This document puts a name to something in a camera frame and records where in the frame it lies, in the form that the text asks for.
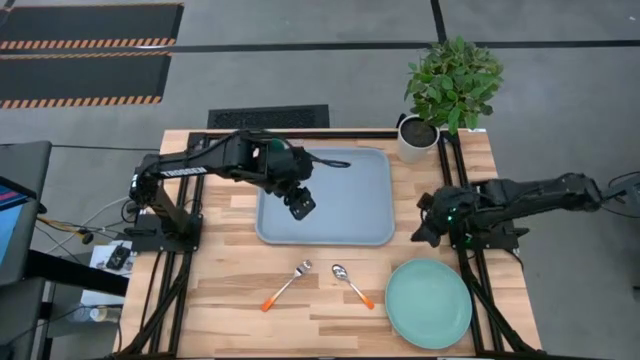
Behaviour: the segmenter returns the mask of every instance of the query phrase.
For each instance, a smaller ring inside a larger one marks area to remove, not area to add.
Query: butcher block tabletop
[[[337,130],[392,129],[330,129]],[[194,131],[166,131],[161,153],[183,151],[189,132]],[[288,131],[288,138],[295,145],[362,146],[381,149],[387,154],[392,168],[395,235],[380,247],[268,245],[255,233],[256,187],[215,175],[206,176],[204,227],[200,248],[193,257],[177,356],[474,355],[469,331],[459,342],[442,350],[425,350],[408,343],[393,330],[384,307],[385,288],[391,273],[411,259],[435,259],[459,271],[456,254],[447,237],[443,237],[437,248],[409,240],[420,225],[418,199],[422,193],[433,193],[444,184],[437,148],[431,149],[423,161],[405,164],[396,154],[395,139],[296,140],[293,134],[300,131],[323,130]],[[496,177],[487,134],[466,129],[461,129],[459,134],[469,180]],[[457,181],[453,151],[449,149],[448,154],[453,178]],[[165,182],[165,189],[174,199],[178,185],[179,180]],[[485,254],[496,305],[529,345],[540,348],[520,264],[502,250],[488,250]],[[145,253],[135,261],[121,319],[124,346],[139,330],[155,259],[155,253]],[[295,267],[306,259],[313,263],[310,272],[294,281],[268,312],[262,312],[260,305],[287,282]],[[164,255],[158,266],[147,317],[157,302],[163,262]],[[175,272],[180,262],[177,258]],[[343,265],[353,283],[373,300],[373,310],[360,301],[348,284],[333,276],[331,266],[336,263]],[[477,304],[485,348],[491,349],[486,313]],[[160,351],[168,346],[173,309],[165,319]]]

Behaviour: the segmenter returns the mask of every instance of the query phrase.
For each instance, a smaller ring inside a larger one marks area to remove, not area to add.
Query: metal spoon
[[[362,299],[364,304],[367,305],[369,309],[373,309],[374,307],[373,301],[369,300],[368,297],[364,296],[364,294],[361,293],[360,290],[358,290],[358,288],[355,285],[353,285],[353,283],[349,280],[349,276],[347,275],[347,270],[342,265],[335,264],[331,267],[331,270],[333,271],[333,275],[335,275],[335,277],[338,280],[346,281],[349,284],[349,286],[351,286],[353,291],[355,291],[356,294],[360,296],[360,299]]]

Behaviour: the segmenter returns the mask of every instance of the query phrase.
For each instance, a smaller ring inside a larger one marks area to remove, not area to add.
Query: plastic tray
[[[314,164],[309,188],[316,208],[295,220],[281,198],[260,190],[256,233],[269,244],[379,246],[393,237],[391,165],[370,148],[306,149],[321,159],[351,163],[347,169]]]

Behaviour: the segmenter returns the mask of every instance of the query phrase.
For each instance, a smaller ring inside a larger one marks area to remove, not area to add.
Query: green leaves
[[[442,75],[440,77],[440,80],[442,82],[442,88],[445,90],[451,90],[453,89],[453,80],[451,80],[450,77],[448,77],[447,75]]]
[[[459,52],[464,51],[464,39],[462,39],[462,36],[458,35],[458,37],[456,38],[456,45],[458,46]]]
[[[480,107],[480,112],[482,113],[482,115],[491,115],[493,114],[493,108],[491,107],[491,105],[482,105]]]
[[[420,81],[429,83],[431,79],[433,79],[433,75],[430,74],[419,74]]]
[[[459,117],[460,117],[460,108],[454,107],[449,113],[449,118],[447,119],[447,121],[449,121],[449,124],[451,124],[452,122],[458,122]]]
[[[427,95],[429,95],[437,103],[440,103],[442,101],[442,94],[433,87],[427,89]]]
[[[474,98],[474,99],[478,99],[480,97],[480,95],[482,95],[483,92],[484,92],[484,88],[483,87],[478,87],[478,88],[475,88],[475,89],[471,90],[471,92],[469,93],[469,96]]]
[[[419,63],[408,66],[411,80],[404,98],[411,95],[411,111],[429,125],[447,124],[452,133],[458,127],[475,128],[480,115],[491,115],[493,108],[486,102],[504,81],[504,67],[489,50],[460,36],[434,44]]]
[[[458,101],[458,95],[456,95],[452,90],[447,91],[447,97],[449,100]]]

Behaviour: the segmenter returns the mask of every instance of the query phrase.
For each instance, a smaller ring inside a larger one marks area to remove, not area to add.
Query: concrete floor
[[[185,2],[181,45],[436,39],[427,0]],[[52,1],[17,5],[43,3]],[[640,39],[640,4],[634,0],[441,3],[447,33],[468,40]],[[483,126],[501,176],[528,180],[574,171],[606,186],[638,169],[640,48],[494,53],[505,64],[506,82]],[[402,102],[406,63],[417,56],[412,50],[176,54],[161,104],[0,111],[0,142],[158,147],[165,129],[205,127],[209,109],[301,104],[329,104],[333,127],[391,127],[409,108]],[[43,199],[51,217],[81,221],[125,196],[142,155],[55,149]],[[96,224],[116,221],[117,210]],[[522,239],[521,255],[544,348],[636,359],[640,303],[631,284],[640,283],[640,222],[606,212],[554,212],[520,224],[532,229]],[[51,246],[36,233],[34,248]],[[68,248],[89,250],[77,241]],[[52,358],[105,355],[114,334],[100,329],[60,338]]]

